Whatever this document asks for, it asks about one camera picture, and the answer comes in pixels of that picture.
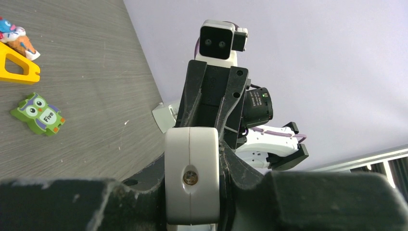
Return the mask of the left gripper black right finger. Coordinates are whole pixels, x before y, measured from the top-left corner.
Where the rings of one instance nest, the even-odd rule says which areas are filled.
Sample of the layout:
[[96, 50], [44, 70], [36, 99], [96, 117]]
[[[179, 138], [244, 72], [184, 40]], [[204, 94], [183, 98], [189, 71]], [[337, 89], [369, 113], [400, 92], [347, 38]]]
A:
[[405, 231], [408, 205], [370, 173], [261, 174], [222, 141], [220, 231]]

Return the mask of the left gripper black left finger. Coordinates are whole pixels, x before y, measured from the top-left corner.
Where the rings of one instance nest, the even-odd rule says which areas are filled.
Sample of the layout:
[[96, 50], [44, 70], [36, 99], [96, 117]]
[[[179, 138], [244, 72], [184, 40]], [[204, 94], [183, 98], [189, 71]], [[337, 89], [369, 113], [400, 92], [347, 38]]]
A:
[[3, 231], [164, 231], [164, 157], [133, 176], [0, 182]]

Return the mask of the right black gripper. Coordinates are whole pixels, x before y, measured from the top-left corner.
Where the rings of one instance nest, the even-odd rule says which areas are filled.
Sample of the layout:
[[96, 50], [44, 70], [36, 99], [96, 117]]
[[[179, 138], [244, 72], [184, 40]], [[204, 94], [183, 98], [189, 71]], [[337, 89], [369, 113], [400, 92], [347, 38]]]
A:
[[235, 150], [245, 131], [242, 118], [247, 82], [246, 68], [190, 60], [175, 127], [216, 128], [219, 140]]

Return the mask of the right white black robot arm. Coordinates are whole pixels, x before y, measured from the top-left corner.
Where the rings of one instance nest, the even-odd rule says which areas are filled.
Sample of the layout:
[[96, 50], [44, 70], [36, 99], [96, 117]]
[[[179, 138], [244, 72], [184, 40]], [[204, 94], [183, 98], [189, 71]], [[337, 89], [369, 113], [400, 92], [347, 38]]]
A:
[[250, 83], [243, 67], [219, 67], [203, 61], [188, 63], [175, 126], [214, 127], [242, 160], [254, 168], [291, 169], [308, 157], [306, 136], [294, 122], [269, 127], [271, 96]]

